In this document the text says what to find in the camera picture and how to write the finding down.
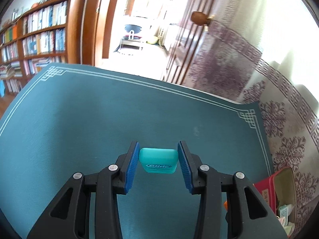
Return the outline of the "patterned curtain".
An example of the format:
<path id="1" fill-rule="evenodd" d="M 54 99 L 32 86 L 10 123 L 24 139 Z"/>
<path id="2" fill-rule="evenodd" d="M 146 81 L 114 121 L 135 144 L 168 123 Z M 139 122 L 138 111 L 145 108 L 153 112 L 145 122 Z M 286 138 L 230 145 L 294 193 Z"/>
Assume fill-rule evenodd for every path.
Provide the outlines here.
<path id="1" fill-rule="evenodd" d="M 318 25 L 302 0 L 216 0 L 183 84 L 257 102 L 275 170 L 290 167 L 296 230 L 318 204 Z"/>

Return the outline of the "teal table mat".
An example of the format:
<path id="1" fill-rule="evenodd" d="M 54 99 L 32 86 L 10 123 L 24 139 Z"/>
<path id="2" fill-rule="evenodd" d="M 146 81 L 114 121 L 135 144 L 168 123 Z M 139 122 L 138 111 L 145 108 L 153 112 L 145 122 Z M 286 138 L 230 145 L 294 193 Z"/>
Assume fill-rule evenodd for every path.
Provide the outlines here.
<path id="1" fill-rule="evenodd" d="M 252 182 L 273 163 L 258 103 L 84 65 L 51 64 L 1 117 L 1 210 L 26 238 L 72 174 L 96 173 L 137 141 L 191 153 Z"/>

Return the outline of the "light blue printed box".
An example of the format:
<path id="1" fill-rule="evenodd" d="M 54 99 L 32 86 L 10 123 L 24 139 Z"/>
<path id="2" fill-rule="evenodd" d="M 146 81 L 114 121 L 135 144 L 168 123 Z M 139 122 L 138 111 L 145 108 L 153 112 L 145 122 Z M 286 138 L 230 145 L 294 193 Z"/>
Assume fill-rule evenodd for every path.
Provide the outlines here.
<path id="1" fill-rule="evenodd" d="M 294 206 L 292 204 L 282 205 L 279 207 L 279 217 L 284 217 L 288 221 L 289 215 L 292 213 Z"/>

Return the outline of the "teal dental floss box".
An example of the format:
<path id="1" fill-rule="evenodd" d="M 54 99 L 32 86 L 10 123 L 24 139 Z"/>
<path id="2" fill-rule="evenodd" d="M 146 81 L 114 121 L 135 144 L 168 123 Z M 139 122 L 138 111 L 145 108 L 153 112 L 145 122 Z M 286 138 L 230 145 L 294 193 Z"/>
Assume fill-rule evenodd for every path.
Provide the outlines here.
<path id="1" fill-rule="evenodd" d="M 142 148 L 139 161 L 147 173 L 173 174 L 177 168 L 178 152 L 175 149 Z"/>

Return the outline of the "wooden door frame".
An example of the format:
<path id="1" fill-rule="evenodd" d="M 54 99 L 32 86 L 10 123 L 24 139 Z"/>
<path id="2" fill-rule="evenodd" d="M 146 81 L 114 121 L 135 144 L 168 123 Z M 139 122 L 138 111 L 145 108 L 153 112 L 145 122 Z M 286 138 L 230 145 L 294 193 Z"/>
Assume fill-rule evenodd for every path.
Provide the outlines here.
<path id="1" fill-rule="evenodd" d="M 109 59 L 118 0 L 86 0 L 81 37 L 81 63 L 100 67 Z"/>

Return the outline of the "red pink tin box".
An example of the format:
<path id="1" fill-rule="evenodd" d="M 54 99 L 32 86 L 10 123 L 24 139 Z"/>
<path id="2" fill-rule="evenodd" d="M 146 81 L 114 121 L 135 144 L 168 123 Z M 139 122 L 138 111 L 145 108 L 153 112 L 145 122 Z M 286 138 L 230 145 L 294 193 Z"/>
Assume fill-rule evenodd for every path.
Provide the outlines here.
<path id="1" fill-rule="evenodd" d="M 288 221 L 284 217 L 279 217 L 287 235 L 290 237 L 295 230 L 297 208 L 295 180 L 292 169 L 284 167 L 270 177 L 256 183 L 255 187 L 277 217 L 279 217 L 280 206 L 288 204 L 294 206 Z"/>

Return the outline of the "wooden curtain knob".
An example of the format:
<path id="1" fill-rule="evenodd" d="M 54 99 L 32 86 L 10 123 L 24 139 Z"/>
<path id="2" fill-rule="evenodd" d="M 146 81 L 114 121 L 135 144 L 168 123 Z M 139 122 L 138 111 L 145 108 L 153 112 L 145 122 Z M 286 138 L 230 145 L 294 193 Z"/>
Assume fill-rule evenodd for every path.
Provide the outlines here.
<path id="1" fill-rule="evenodd" d="M 200 11 L 193 11 L 190 20 L 198 26 L 209 26 L 214 19 L 214 15 L 208 16 Z"/>

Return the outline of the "wooden bookshelf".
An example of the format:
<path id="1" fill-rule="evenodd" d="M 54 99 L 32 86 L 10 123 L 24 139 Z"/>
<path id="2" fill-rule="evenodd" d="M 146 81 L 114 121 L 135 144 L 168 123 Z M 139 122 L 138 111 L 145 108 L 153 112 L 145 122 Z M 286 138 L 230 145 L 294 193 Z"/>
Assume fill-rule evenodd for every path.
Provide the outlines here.
<path id="1" fill-rule="evenodd" d="M 81 61 L 85 0 L 49 0 L 1 30 L 1 84 L 17 94 L 52 62 Z"/>

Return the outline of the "black wok on stand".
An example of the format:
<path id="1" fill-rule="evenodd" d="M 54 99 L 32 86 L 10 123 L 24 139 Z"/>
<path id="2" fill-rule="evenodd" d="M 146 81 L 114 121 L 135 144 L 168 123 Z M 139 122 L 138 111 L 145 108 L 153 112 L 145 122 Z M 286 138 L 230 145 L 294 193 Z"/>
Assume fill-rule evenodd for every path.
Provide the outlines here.
<path id="1" fill-rule="evenodd" d="M 142 27 L 139 25 L 134 25 L 134 24 L 126 24 L 124 27 L 126 34 L 123 36 L 124 39 L 129 40 L 129 39 L 141 39 L 141 31 Z"/>

